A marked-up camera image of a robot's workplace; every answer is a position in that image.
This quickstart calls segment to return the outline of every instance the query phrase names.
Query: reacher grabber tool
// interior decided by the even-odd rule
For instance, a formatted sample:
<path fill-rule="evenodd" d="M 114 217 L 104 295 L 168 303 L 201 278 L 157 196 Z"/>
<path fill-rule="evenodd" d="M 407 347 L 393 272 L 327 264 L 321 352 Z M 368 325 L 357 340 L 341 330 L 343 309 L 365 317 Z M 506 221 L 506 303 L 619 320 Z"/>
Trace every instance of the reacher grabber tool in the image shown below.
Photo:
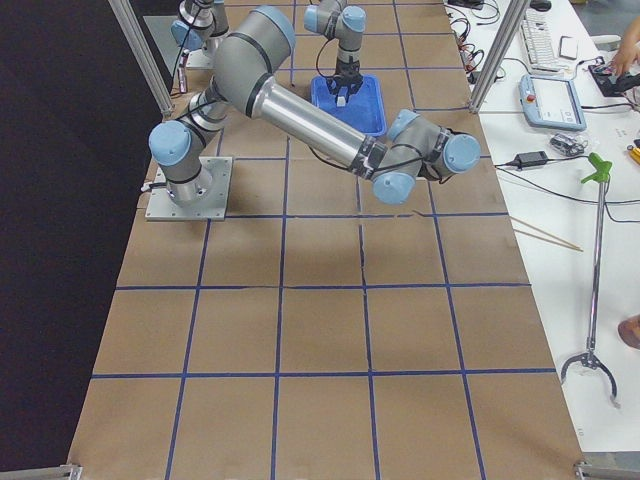
<path fill-rule="evenodd" d="M 592 370 L 600 369 L 611 381 L 611 402 L 616 408 L 620 408 L 616 397 L 618 395 L 618 386 L 613 378 L 611 371 L 596 357 L 596 326 L 598 322 L 598 291 L 600 287 L 600 259 L 602 257 L 602 227 L 604 224 L 605 210 L 605 194 L 609 187 L 610 175 L 609 171 L 613 165 L 611 162 L 602 160 L 597 153 L 589 155 L 589 162 L 594 166 L 596 171 L 586 178 L 582 179 L 582 183 L 590 180 L 598 182 L 598 214 L 596 220 L 596 240 L 593 253 L 593 289 L 591 291 L 591 311 L 589 316 L 589 335 L 587 336 L 587 351 L 569 358 L 560 372 L 560 381 L 564 383 L 567 377 L 567 370 L 572 363 L 580 362 L 583 367 Z"/>

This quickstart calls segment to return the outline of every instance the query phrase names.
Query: green handle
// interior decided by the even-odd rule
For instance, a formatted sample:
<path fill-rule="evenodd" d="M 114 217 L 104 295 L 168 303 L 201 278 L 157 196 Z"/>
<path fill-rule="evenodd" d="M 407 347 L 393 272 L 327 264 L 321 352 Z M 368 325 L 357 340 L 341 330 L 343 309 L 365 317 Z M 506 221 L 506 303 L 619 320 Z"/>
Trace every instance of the green handle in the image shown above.
<path fill-rule="evenodd" d="M 611 175 L 609 171 L 613 166 L 613 163 L 602 160 L 602 157 L 595 152 L 589 154 L 589 163 L 596 169 L 594 173 L 581 180 L 582 183 L 587 183 L 589 180 L 593 180 L 598 183 L 606 183 L 610 180 Z"/>

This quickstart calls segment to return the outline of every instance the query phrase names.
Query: computer mouse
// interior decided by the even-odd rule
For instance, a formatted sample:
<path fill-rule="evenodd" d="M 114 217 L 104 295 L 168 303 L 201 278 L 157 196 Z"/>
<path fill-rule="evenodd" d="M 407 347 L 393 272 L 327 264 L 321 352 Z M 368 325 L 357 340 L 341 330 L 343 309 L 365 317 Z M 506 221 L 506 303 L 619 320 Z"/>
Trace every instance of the computer mouse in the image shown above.
<path fill-rule="evenodd" d="M 546 12 L 551 8 L 551 0 L 531 0 L 529 7 L 538 12 Z"/>

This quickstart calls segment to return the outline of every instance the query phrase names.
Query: brown tiled floor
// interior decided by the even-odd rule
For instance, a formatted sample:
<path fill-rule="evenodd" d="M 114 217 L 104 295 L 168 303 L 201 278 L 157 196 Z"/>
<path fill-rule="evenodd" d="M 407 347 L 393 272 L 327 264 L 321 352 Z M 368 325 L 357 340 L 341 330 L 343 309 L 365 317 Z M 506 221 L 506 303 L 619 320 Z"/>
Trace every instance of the brown tiled floor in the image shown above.
<path fill-rule="evenodd" d="M 298 34 L 277 78 L 308 97 L 323 39 L 302 28 L 306 0 L 271 3 Z M 350 3 L 369 14 L 362 67 L 387 120 L 417 109 L 488 154 L 442 5 Z M 226 4 L 232 26 L 249 10 Z M 572 479 L 578 444 L 490 160 L 390 207 L 229 117 L 207 149 L 236 156 L 227 220 L 138 212 L 69 455 L 84 476 Z"/>

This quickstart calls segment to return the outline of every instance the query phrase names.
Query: human hand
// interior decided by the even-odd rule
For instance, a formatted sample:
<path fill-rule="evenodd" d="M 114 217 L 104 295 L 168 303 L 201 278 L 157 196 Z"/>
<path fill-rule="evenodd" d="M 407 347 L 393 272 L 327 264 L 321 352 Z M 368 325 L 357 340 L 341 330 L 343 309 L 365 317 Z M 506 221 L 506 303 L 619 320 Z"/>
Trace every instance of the human hand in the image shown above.
<path fill-rule="evenodd" d="M 621 45 L 616 55 L 611 60 L 611 67 L 618 76 L 628 72 L 633 62 L 640 61 L 640 48 L 635 44 Z"/>

